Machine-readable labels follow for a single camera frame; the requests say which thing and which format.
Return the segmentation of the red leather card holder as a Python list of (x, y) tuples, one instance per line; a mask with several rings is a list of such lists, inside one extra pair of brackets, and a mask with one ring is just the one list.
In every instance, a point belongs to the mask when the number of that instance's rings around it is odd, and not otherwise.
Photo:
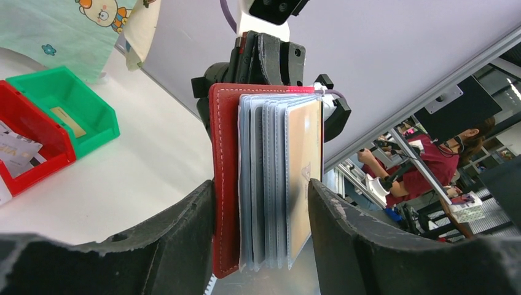
[(288, 267), (284, 115), (311, 87), (215, 84), (210, 88), (216, 227), (213, 273)]

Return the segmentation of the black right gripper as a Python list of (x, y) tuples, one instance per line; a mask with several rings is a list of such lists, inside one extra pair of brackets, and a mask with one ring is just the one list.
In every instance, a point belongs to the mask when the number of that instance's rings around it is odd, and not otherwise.
[[(210, 88), (218, 83), (280, 85), (303, 87), (306, 58), (304, 46), (267, 33), (248, 31), (235, 41), (230, 60), (210, 66), (202, 77), (192, 79), (192, 91), (198, 100), (197, 109), (206, 132), (211, 133)], [(330, 141), (339, 136), (351, 115), (347, 99), (334, 90), (327, 74), (316, 78), (319, 93), (325, 100), (333, 95), (331, 114), (323, 114), (323, 139)]]

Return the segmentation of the gold credit card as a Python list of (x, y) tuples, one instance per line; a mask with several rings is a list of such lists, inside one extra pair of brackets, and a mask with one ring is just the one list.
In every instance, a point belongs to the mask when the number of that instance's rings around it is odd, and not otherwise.
[(322, 103), (311, 96), (292, 102), (284, 115), (287, 261), (291, 269), (311, 235), (308, 185), (323, 173)]

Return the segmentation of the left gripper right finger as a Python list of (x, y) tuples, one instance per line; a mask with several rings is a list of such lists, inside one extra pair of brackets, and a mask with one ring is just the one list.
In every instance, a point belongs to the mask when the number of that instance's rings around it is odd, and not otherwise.
[(520, 238), (451, 244), (410, 234), (308, 185), (322, 294), (519, 294)]

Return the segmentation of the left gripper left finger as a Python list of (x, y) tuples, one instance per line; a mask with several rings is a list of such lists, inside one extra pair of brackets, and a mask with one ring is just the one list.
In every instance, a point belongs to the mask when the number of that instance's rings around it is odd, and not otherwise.
[(214, 184), (101, 243), (1, 235), (2, 294), (203, 294), (211, 276)]

